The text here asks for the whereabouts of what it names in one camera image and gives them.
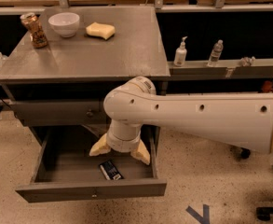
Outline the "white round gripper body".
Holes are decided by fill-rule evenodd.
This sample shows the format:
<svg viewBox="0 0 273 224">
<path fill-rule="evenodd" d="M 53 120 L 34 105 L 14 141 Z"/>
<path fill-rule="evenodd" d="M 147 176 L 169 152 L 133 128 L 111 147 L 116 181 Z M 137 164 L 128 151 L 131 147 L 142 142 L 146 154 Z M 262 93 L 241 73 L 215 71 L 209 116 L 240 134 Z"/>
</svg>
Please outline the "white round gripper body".
<svg viewBox="0 0 273 224">
<path fill-rule="evenodd" d="M 112 120 L 106 136 L 107 145 L 117 152 L 132 152 L 141 141 L 141 125 Z"/>
</svg>

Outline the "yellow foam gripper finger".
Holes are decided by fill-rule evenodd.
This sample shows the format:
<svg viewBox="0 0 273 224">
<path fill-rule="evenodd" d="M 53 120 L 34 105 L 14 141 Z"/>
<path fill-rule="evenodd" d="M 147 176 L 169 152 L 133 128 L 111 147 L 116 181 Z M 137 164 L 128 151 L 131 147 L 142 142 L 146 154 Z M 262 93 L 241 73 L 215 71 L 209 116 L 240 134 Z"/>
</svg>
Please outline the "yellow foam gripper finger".
<svg viewBox="0 0 273 224">
<path fill-rule="evenodd" d="M 134 159 L 141 161 L 146 165 L 150 164 L 150 154 L 143 141 L 140 141 L 139 145 L 134 150 L 132 150 L 130 155 Z"/>
<path fill-rule="evenodd" d="M 90 149 L 89 155 L 94 157 L 101 154 L 106 154 L 111 151 L 111 148 L 107 144 L 107 134 L 105 133 Z"/>
</svg>

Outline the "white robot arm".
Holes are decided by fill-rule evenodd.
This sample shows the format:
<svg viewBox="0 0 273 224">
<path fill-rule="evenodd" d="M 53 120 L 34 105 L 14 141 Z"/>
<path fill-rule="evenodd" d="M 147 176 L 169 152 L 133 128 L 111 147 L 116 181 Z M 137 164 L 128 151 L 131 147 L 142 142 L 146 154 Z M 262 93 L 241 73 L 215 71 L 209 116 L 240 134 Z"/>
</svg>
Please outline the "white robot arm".
<svg viewBox="0 0 273 224">
<path fill-rule="evenodd" d="M 273 93 L 161 96 L 150 79 L 135 77 L 110 91 L 103 108 L 111 124 L 91 156 L 115 150 L 148 164 L 144 124 L 273 155 Z"/>
</svg>

